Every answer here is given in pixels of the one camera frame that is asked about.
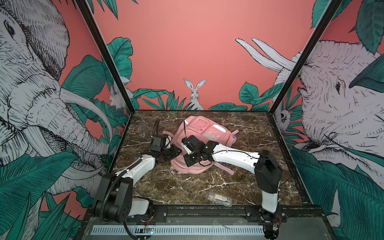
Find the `pink student backpack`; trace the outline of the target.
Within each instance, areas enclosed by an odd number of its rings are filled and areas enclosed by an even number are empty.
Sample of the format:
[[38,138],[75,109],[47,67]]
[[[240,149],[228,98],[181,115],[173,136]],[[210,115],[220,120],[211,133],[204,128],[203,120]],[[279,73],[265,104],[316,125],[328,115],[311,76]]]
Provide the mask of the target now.
[[239,130],[230,132],[227,128],[203,116],[189,116],[185,119],[185,123],[179,126],[178,131],[175,134],[163,131],[163,134],[172,138],[171,144],[182,150],[182,153],[179,156],[171,160],[171,174],[200,174],[209,168],[216,166],[228,172],[230,175],[233,175],[233,170],[220,163],[209,164],[209,161],[204,161],[201,165],[196,163],[191,167],[188,167],[184,160],[184,155],[187,152],[181,144],[183,138],[192,135],[205,144],[208,141],[215,141],[227,147],[231,147],[237,140],[236,134],[238,132]]

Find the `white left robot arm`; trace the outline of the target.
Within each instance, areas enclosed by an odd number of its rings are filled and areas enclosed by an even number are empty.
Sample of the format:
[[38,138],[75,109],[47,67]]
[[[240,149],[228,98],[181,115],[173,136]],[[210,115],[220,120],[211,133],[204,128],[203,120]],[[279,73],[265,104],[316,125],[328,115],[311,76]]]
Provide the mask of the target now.
[[145,198],[134,198],[135,184],[156,165],[168,162],[182,153],[175,145],[160,152],[147,151],[140,154],[130,166],[115,174],[108,173],[100,181],[97,194],[92,205],[93,214],[101,223],[111,221],[123,223],[131,216],[152,217],[151,201]]

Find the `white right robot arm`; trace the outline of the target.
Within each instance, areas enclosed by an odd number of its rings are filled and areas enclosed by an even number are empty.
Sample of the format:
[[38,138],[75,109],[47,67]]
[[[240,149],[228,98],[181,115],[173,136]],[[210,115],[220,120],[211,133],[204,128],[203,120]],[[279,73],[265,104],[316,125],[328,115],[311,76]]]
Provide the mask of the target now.
[[274,214],[278,208],[278,194],[283,170],[277,159],[268,151],[246,152],[236,150],[214,141],[206,144],[199,140],[182,140],[181,146],[186,150],[184,155],[187,166],[210,161],[226,163],[245,169],[255,175],[257,186],[262,191],[262,209]]

